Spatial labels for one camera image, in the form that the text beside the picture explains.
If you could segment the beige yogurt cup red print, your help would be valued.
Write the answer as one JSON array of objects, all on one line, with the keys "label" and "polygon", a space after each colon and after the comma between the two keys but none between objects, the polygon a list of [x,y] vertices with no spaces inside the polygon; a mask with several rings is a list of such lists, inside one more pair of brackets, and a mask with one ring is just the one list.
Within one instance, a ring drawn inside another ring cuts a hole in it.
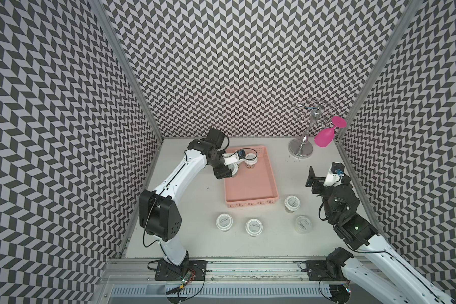
[{"label": "beige yogurt cup red print", "polygon": [[247,153],[244,158],[245,166],[248,169],[253,169],[255,168],[257,162],[258,162],[258,156],[256,153]]}]

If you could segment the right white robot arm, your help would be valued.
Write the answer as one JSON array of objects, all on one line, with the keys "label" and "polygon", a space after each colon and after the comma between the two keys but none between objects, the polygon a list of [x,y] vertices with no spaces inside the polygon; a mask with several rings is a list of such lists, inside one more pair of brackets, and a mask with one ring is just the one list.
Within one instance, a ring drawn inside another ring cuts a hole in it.
[{"label": "right white robot arm", "polygon": [[325,177],[309,170],[305,186],[322,199],[319,218],[330,224],[345,244],[323,261],[307,261],[309,280],[341,282],[330,288],[327,299],[333,303],[348,302],[351,282],[381,303],[456,303],[456,298],[428,281],[358,214],[360,200],[344,169],[342,163],[333,162]]}]

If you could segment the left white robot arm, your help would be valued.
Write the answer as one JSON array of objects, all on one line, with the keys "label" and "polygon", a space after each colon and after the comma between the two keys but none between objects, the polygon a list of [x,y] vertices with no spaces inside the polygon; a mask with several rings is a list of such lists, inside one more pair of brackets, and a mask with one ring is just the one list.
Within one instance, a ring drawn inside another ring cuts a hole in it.
[{"label": "left white robot arm", "polygon": [[188,252],[177,237],[182,225],[178,204],[188,186],[208,165],[217,179],[232,176],[223,157],[225,138],[221,130],[211,128],[204,138],[192,140],[166,180],[151,191],[144,190],[139,197],[139,225],[159,241],[164,260],[171,265],[181,266],[188,260]]}]

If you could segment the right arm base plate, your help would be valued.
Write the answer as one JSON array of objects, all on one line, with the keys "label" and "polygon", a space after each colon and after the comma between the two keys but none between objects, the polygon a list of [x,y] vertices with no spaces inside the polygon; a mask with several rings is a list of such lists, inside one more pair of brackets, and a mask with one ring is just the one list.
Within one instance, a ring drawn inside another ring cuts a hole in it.
[{"label": "right arm base plate", "polygon": [[309,281],[336,281],[339,280],[339,269],[333,262],[325,260],[307,260],[304,263],[305,272]]}]

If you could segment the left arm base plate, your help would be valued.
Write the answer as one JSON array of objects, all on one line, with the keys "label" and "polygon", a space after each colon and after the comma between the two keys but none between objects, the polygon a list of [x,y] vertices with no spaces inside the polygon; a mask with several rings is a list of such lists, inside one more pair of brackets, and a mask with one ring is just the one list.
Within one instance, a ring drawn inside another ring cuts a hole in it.
[{"label": "left arm base plate", "polygon": [[206,260],[184,261],[182,265],[172,265],[164,260],[157,263],[155,281],[181,282],[188,271],[193,271],[194,281],[204,281],[206,277]]}]

